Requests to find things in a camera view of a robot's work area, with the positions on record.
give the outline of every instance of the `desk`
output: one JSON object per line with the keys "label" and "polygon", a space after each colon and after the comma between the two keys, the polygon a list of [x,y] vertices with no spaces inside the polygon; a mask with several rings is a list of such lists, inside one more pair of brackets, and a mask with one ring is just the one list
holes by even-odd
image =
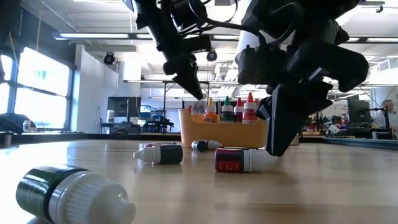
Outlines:
{"label": "desk", "polygon": [[15,201],[20,178],[54,162],[120,182],[137,205],[134,223],[396,223],[398,153],[331,144],[300,144],[258,174],[214,171],[212,152],[187,149],[181,165],[142,166],[142,141],[72,141],[0,150],[0,223],[43,224]]}
{"label": "desk", "polygon": [[99,133],[102,133],[102,128],[109,128],[109,133],[113,133],[115,129],[126,128],[129,134],[140,134],[141,127],[138,124],[133,123],[97,123],[99,125]]}

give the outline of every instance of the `computer monitor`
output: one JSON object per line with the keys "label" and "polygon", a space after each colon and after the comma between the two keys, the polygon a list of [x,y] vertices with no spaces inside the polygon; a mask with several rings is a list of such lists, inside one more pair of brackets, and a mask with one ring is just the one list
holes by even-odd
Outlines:
{"label": "computer monitor", "polygon": [[114,111],[115,117],[139,117],[141,97],[108,97],[108,110]]}
{"label": "computer monitor", "polygon": [[347,100],[347,102],[350,124],[372,123],[369,102],[362,100]]}

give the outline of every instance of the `camera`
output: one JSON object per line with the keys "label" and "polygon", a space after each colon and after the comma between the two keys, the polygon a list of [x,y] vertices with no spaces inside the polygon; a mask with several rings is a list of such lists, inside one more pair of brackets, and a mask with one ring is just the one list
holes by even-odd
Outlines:
{"label": "camera", "polygon": [[217,53],[215,50],[211,50],[207,53],[207,57],[206,57],[207,61],[209,62],[214,62],[215,60],[217,60]]}
{"label": "camera", "polygon": [[104,57],[104,63],[106,65],[113,65],[115,64],[116,59],[114,57],[114,52],[107,52],[105,57]]}

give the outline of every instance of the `red bottle cap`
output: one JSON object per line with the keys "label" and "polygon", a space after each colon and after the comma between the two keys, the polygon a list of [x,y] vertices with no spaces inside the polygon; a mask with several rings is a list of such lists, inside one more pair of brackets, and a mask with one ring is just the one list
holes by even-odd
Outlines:
{"label": "red bottle cap", "polygon": [[253,102],[253,96],[252,96],[251,92],[249,92],[247,103],[252,103],[252,102]]}
{"label": "red bottle cap", "polygon": [[243,106],[243,102],[240,97],[238,98],[238,102],[236,102],[236,106]]}

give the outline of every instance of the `red bottle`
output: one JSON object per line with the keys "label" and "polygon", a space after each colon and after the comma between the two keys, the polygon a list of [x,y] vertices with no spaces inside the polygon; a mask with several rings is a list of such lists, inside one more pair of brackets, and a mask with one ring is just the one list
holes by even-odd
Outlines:
{"label": "red bottle", "polygon": [[257,103],[253,102],[253,96],[251,92],[248,96],[248,101],[244,104],[244,113],[243,113],[243,124],[254,124],[257,121],[257,116],[255,114],[257,109]]}
{"label": "red bottle", "polygon": [[234,108],[234,113],[235,113],[235,123],[242,123],[242,119],[243,119],[243,112],[244,112],[244,108],[243,108],[243,102],[241,100],[241,98],[238,98],[238,102],[236,102],[236,106]]}

